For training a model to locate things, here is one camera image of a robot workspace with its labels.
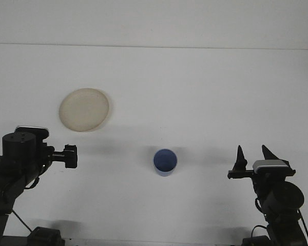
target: black cable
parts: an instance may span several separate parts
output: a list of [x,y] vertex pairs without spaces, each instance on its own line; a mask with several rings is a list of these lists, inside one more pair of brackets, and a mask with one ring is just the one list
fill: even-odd
[[21,222],[30,232],[32,232],[31,228],[29,228],[29,227],[27,226],[27,224],[25,224],[25,222],[18,216],[18,214],[16,214],[16,212],[15,212],[14,210],[12,210],[12,212],[13,212],[13,214],[17,217],[17,219],[19,219],[20,222]]
[[307,229],[307,226],[306,226],[306,224],[305,224],[305,222],[304,222],[304,219],[303,219],[303,217],[302,217],[302,214],[301,214],[301,212],[300,212],[300,209],[298,210],[298,212],[299,212],[299,214],[300,214],[300,218],[301,218],[301,221],[302,221],[302,223],[303,223],[304,230],[306,231],[307,238],[308,238],[308,229]]
[[255,205],[256,205],[256,208],[259,210],[259,212],[260,212],[260,213],[262,213],[262,214],[263,214],[262,209],[261,209],[261,207],[259,206],[258,201],[259,201],[259,198],[256,198],[256,199],[255,199]]
[[267,227],[264,227],[263,225],[260,225],[260,224],[258,224],[258,225],[256,225],[255,227],[253,227],[252,232],[251,232],[251,244],[253,244],[253,243],[252,243],[253,232],[254,232],[255,228],[257,228],[257,227],[264,228],[264,229],[267,230]]

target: white wall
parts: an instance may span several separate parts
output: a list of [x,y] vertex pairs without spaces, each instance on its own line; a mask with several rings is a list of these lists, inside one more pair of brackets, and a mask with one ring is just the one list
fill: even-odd
[[[31,227],[239,244],[265,221],[251,181],[227,179],[238,144],[249,168],[262,144],[290,161],[308,225],[308,1],[3,0],[0,43],[0,154],[17,125],[79,150],[76,170],[54,164],[16,201]],[[112,112],[102,128],[72,132],[58,108],[83,87],[105,91]],[[169,177],[152,166],[161,148],[178,156]],[[28,234],[14,216],[6,233]]]
[[[112,100],[99,130],[60,123],[60,102],[81,87]],[[250,164],[262,144],[290,161],[308,225],[308,51],[0,45],[0,148],[20,124],[48,127],[58,150],[79,148],[76,170],[53,165],[17,200],[32,227],[73,238],[238,243],[265,223],[251,181],[226,177],[238,144]],[[169,177],[152,166],[160,148],[179,158]],[[27,232],[12,217],[7,233]]]
[[0,43],[308,49],[308,0],[0,0]]

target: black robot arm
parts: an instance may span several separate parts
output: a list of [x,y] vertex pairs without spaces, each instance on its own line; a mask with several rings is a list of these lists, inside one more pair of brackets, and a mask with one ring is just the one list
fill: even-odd
[[30,188],[34,188],[39,181],[39,176],[51,166],[53,161],[63,161],[65,167],[76,168],[78,160],[76,146],[65,145],[63,152],[56,152],[54,147],[47,146],[43,142],[48,136],[49,131],[46,128],[17,127],[15,132],[2,138],[0,242],[15,200],[23,193],[24,189],[29,189],[27,188],[28,184],[33,182]]
[[245,238],[242,245],[307,246],[298,223],[301,218],[299,209],[304,203],[303,194],[297,186],[285,181],[286,177],[295,174],[295,170],[288,161],[279,159],[264,145],[262,152],[265,160],[256,161],[253,170],[246,170],[247,161],[239,146],[234,168],[228,172],[228,178],[252,179],[257,194],[256,207],[268,222],[270,239],[266,236]]

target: round plate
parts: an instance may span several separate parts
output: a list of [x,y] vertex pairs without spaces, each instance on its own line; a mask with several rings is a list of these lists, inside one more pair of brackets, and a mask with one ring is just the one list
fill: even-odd
[[108,110],[108,99],[101,91],[82,88],[65,97],[59,115],[64,126],[84,132],[98,127],[107,117]]

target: blue cup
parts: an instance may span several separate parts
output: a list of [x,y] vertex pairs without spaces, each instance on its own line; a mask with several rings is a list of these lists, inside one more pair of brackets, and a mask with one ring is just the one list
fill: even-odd
[[159,150],[153,158],[154,166],[161,172],[163,176],[170,174],[177,165],[177,156],[168,149]]

